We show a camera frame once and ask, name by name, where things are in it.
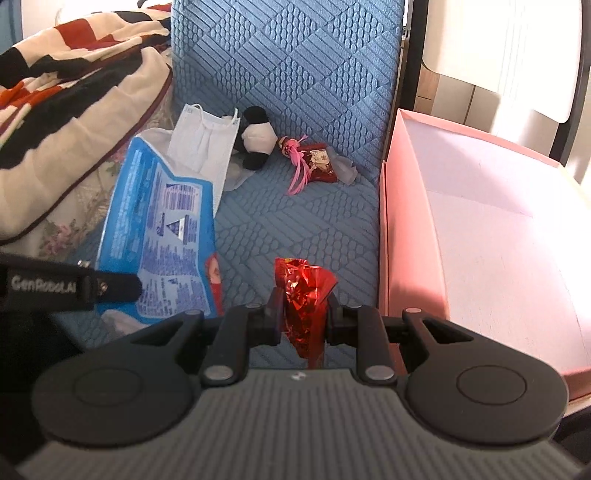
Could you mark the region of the small red doll packet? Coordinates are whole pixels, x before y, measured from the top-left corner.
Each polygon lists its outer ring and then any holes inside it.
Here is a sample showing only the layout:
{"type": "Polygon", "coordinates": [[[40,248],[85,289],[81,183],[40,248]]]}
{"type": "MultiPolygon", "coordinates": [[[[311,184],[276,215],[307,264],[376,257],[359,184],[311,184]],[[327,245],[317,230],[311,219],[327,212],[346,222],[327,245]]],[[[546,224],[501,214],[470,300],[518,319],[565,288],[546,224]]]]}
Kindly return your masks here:
{"type": "Polygon", "coordinates": [[[310,182],[338,182],[338,176],[329,158],[328,146],[324,143],[308,144],[301,147],[304,161],[310,170],[310,182]]]}

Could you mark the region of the crumpled clear plastic wrapper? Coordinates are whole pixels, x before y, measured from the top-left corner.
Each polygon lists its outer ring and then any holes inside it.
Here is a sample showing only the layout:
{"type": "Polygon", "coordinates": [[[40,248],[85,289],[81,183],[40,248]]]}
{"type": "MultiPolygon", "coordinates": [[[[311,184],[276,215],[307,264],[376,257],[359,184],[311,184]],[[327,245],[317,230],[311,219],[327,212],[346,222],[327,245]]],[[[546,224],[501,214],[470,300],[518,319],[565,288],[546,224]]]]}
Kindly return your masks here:
{"type": "Polygon", "coordinates": [[[353,185],[356,182],[359,172],[353,161],[348,157],[336,155],[335,159],[332,160],[332,167],[334,167],[335,175],[342,183],[353,185]]]}

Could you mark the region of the pink feather bird toy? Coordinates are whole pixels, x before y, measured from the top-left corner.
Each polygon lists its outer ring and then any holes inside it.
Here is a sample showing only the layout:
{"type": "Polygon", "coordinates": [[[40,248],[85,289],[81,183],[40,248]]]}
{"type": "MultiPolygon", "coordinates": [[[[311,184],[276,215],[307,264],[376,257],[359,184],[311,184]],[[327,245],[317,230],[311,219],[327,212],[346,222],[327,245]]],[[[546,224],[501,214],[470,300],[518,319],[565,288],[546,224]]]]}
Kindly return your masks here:
{"type": "Polygon", "coordinates": [[[294,166],[294,176],[287,189],[287,194],[290,196],[301,193],[304,187],[308,185],[310,170],[304,161],[304,154],[301,152],[301,143],[307,138],[307,135],[301,136],[300,139],[283,136],[277,140],[281,154],[290,159],[291,165],[294,166]]]}

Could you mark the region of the pink cardboard box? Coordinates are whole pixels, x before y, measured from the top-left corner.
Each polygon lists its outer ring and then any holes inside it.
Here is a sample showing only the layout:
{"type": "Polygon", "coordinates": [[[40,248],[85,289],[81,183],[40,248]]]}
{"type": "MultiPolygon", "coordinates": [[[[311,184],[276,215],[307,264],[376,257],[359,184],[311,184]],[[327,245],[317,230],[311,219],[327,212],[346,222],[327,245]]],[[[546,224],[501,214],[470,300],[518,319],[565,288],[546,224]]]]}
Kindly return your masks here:
{"type": "Polygon", "coordinates": [[[418,307],[590,397],[590,192],[558,162],[402,110],[380,175],[383,314],[418,307]]]}

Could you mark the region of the panda plush toy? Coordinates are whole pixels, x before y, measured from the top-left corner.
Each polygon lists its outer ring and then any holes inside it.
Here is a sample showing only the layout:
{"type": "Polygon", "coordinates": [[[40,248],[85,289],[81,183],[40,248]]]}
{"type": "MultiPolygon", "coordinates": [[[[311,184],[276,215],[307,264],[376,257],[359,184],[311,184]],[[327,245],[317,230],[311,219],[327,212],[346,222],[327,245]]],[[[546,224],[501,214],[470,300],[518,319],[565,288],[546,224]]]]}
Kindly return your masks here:
{"type": "Polygon", "coordinates": [[[277,140],[266,110],[263,107],[250,106],[243,111],[233,151],[242,154],[243,168],[257,171],[266,165],[277,140]]]}

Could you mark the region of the red foil snack packet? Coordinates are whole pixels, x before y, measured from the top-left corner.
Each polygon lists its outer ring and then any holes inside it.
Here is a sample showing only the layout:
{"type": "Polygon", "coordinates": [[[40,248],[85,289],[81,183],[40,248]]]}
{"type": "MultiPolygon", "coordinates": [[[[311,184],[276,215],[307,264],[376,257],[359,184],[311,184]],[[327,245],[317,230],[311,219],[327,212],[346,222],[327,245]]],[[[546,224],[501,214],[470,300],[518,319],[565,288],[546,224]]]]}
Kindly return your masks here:
{"type": "Polygon", "coordinates": [[[283,324],[290,344],[308,368],[321,368],[329,295],[338,280],[331,271],[296,258],[276,258],[274,279],[283,290],[283,324]]]}

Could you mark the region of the floral sofa cover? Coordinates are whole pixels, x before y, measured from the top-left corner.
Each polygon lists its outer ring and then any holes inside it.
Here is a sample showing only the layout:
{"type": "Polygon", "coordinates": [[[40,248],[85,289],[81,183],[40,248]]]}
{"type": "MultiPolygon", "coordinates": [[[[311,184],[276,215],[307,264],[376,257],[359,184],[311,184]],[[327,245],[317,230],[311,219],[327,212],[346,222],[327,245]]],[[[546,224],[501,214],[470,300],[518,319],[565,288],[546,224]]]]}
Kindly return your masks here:
{"type": "Polygon", "coordinates": [[[61,91],[1,144],[1,249],[54,259],[106,215],[130,139],[170,118],[168,96],[86,101],[61,91]]]}

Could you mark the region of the white surgical face mask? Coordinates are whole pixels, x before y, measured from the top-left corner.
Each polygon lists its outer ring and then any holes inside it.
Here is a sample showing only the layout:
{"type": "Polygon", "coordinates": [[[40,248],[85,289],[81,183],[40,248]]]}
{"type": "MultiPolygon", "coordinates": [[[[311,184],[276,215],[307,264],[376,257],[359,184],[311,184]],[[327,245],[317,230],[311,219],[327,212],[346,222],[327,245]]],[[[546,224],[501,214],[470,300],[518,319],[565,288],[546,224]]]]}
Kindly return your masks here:
{"type": "Polygon", "coordinates": [[[211,182],[214,193],[220,195],[239,124],[237,110],[218,117],[200,104],[185,104],[172,131],[167,155],[211,182]]]}

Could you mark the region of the red black white blanket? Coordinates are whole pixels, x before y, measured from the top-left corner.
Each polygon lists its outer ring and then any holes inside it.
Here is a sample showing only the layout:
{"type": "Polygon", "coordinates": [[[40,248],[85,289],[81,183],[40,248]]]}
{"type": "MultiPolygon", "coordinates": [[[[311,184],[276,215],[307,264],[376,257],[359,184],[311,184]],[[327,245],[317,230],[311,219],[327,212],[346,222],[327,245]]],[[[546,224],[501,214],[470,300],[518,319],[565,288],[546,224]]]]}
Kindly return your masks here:
{"type": "Polygon", "coordinates": [[[1,56],[1,242],[39,225],[165,103],[171,7],[92,14],[1,56]]]}

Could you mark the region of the blue wet wipes pack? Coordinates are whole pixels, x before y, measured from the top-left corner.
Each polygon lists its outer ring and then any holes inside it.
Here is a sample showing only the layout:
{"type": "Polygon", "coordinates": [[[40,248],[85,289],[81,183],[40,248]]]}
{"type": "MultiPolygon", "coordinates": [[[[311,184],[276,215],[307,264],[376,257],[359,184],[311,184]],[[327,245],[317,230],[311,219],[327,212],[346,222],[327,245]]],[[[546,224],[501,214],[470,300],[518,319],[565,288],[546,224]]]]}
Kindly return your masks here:
{"type": "Polygon", "coordinates": [[[171,136],[152,128],[131,140],[103,227],[97,268],[134,274],[142,284],[138,300],[97,308],[122,328],[187,310],[222,313],[213,186],[167,156],[171,136]]]}

